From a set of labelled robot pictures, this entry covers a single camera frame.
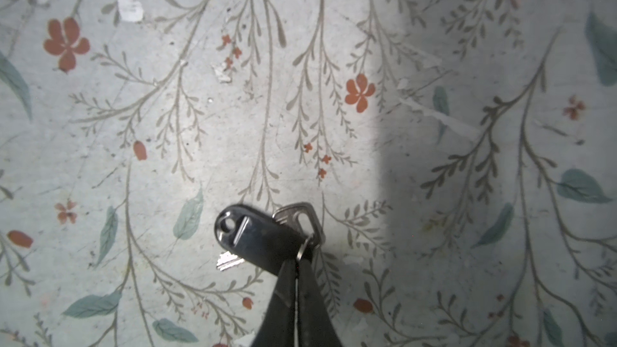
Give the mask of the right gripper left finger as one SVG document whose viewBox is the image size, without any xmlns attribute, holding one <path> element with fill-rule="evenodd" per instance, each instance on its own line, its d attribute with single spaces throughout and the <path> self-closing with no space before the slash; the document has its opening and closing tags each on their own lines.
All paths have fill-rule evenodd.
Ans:
<svg viewBox="0 0 617 347">
<path fill-rule="evenodd" d="M 284 261 L 278 272 L 264 321 L 255 335 L 252 347 L 295 345 L 296 279 L 296 261 Z"/>
</svg>

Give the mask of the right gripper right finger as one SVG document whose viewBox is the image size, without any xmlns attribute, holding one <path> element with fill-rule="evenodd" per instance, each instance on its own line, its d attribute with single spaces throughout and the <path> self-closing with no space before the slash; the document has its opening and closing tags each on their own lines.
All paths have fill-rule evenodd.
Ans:
<svg viewBox="0 0 617 347">
<path fill-rule="evenodd" d="M 299 346 L 342 347 L 308 260 L 297 262 L 297 304 Z"/>
</svg>

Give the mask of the black head key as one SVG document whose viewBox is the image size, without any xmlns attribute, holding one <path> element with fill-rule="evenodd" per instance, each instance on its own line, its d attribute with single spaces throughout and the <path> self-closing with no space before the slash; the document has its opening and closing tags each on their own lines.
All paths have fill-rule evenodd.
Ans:
<svg viewBox="0 0 617 347">
<path fill-rule="evenodd" d="M 277 275 L 284 261 L 296 259 L 303 236 L 277 223 L 273 214 L 244 204 L 225 208 L 214 226 L 215 239 L 224 249 L 217 260 L 217 269 L 225 271 L 248 262 Z"/>
</svg>

